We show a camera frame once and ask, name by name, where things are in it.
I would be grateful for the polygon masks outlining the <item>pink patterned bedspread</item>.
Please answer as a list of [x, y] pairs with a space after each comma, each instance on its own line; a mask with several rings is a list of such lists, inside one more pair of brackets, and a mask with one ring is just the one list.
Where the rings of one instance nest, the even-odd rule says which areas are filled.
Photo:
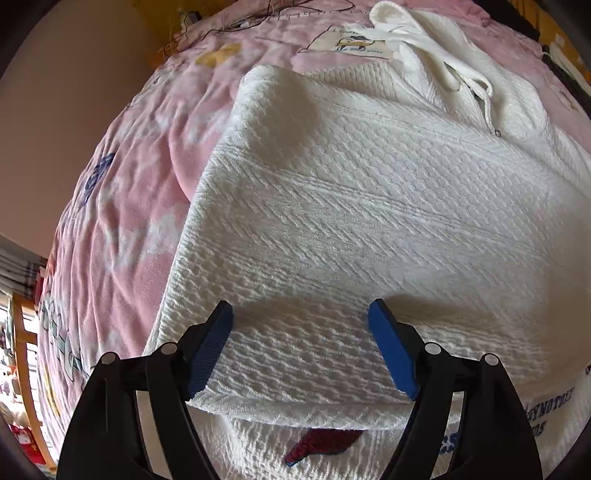
[[[44, 416], [61, 442], [100, 355], [148, 353], [191, 201], [252, 68], [300, 74], [383, 60], [353, 31], [380, 2], [277, 8], [262, 23], [204, 38], [158, 68], [111, 123], [58, 222], [41, 300]], [[590, 155], [590, 121], [533, 40], [469, 1], [394, 1], [453, 20], [538, 91], [551, 120]]]

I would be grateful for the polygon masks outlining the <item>dark and white clothes pile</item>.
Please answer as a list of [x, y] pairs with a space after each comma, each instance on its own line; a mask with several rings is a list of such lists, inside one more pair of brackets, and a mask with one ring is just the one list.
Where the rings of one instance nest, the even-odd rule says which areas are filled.
[[559, 45], [552, 42], [542, 47], [543, 62], [567, 89], [570, 96], [590, 117], [590, 83], [583, 73], [568, 59]]

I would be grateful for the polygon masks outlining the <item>white zip hoodie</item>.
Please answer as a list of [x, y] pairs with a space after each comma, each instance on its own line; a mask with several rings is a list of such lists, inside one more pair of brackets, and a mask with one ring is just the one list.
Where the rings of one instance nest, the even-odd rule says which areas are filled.
[[235, 327], [190, 401], [224, 479], [376, 479], [412, 405], [370, 302], [497, 354], [544, 474], [590, 417], [590, 155], [451, 19], [383, 1], [383, 60], [239, 84], [147, 348]]

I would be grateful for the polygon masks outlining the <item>wooden shelf rack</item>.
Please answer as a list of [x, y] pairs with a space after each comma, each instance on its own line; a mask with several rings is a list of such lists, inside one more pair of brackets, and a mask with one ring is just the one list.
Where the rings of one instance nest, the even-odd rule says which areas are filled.
[[36, 466], [52, 476], [57, 463], [43, 434], [40, 414], [41, 369], [38, 362], [40, 320], [34, 303], [18, 294], [1, 297], [1, 382], [10, 391], [2, 396], [4, 417], [17, 442]]

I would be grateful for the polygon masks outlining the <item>wooden nightstand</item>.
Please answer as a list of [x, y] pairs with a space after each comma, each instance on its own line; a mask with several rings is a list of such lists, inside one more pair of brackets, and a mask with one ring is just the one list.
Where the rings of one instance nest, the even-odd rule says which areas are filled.
[[178, 45], [187, 38], [190, 27], [204, 18], [200, 11], [197, 10], [187, 12], [179, 10], [179, 15], [179, 31], [173, 33], [172, 28], [169, 28], [168, 39], [160, 48], [146, 57], [149, 67], [153, 70], [163, 65], [169, 57], [177, 53]]

